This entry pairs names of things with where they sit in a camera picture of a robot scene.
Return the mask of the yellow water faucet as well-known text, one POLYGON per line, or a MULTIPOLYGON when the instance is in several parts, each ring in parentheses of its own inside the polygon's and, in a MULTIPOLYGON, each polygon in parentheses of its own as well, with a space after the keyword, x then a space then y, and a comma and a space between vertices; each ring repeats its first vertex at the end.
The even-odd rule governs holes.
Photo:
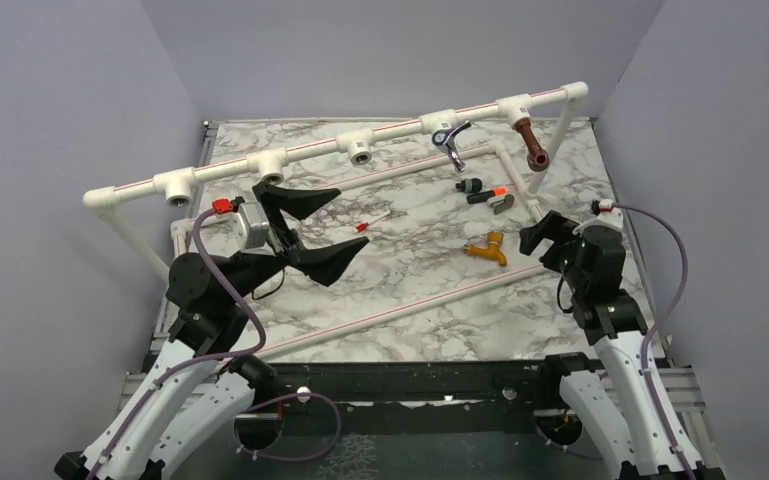
POLYGON ((484 246, 466 245, 464 252, 469 256, 493 261, 500 267, 506 267, 508 262, 502 251, 503 242, 503 233, 489 232, 486 236, 486 243, 484 246))

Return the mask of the white PVC pipe frame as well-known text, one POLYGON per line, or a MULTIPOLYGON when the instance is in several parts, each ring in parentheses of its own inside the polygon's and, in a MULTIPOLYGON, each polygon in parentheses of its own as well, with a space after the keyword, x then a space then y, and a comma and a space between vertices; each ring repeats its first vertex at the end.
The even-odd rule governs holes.
POLYGON ((166 278, 173 254, 151 246, 125 208, 163 198, 173 210, 174 254, 193 250, 189 227, 217 198, 253 199, 259 181, 287 189, 338 188, 309 218, 291 220, 308 248, 361 236, 355 227, 392 214, 363 236, 370 242, 341 278, 324 287, 287 269, 252 302, 267 332, 260 356, 278 363, 431 362, 541 359, 587 351, 575 321, 555 303, 557 277, 518 251, 518 233, 540 215, 584 212, 606 175, 591 126, 578 111, 582 82, 414 119, 246 121, 220 127, 214 161, 85 193, 84 205, 151 270, 166 278), (547 151, 543 172, 527 165, 513 125, 529 117, 547 151), (457 173, 431 140, 444 123, 472 127, 456 137, 466 170, 457 173), (455 183, 479 178, 482 191, 506 187, 511 209, 469 205, 455 183), (489 232, 504 234, 508 265, 472 257, 489 232))

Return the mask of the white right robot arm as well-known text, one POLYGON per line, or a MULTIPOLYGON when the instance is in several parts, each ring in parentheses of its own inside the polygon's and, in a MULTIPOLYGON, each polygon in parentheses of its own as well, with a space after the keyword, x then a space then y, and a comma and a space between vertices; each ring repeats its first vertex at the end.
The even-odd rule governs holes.
POLYGON ((570 408, 615 479, 722 479, 693 445, 669 401, 652 336, 638 303, 621 286, 626 259, 621 212, 598 206, 578 223, 551 210, 520 232, 531 254, 549 241, 541 264, 569 287, 572 315, 594 349, 613 391, 583 353, 548 356, 537 380, 547 405, 570 408))

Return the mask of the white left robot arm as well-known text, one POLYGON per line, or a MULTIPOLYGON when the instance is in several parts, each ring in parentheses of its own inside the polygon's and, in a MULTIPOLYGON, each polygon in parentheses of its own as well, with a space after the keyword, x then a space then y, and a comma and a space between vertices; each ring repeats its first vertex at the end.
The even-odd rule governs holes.
POLYGON ((246 296, 290 268, 329 286, 368 240, 310 249, 288 226, 336 199, 337 188, 259 182, 253 192, 253 201, 217 199, 195 219, 195 250, 177 257, 168 274, 166 297, 179 313, 167 340, 105 431, 60 457, 57 477, 167 479, 234 414, 275 400, 275 370, 258 356, 265 326, 246 296))

